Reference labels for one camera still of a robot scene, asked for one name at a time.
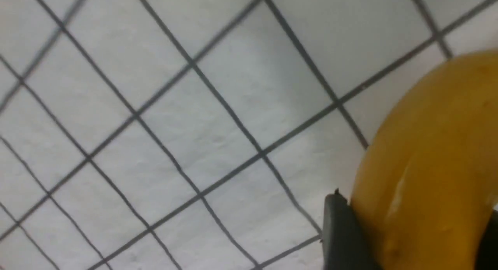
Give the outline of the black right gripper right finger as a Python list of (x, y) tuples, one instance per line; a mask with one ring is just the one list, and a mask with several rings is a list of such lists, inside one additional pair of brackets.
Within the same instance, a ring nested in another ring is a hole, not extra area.
[(493, 210), (481, 238), (475, 262), (475, 269), (498, 269), (498, 212), (496, 210)]

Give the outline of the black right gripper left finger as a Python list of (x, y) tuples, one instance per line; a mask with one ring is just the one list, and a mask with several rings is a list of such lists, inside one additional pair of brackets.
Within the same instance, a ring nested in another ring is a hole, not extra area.
[(325, 196), (322, 227), (324, 270), (380, 270), (347, 198), (336, 189)]

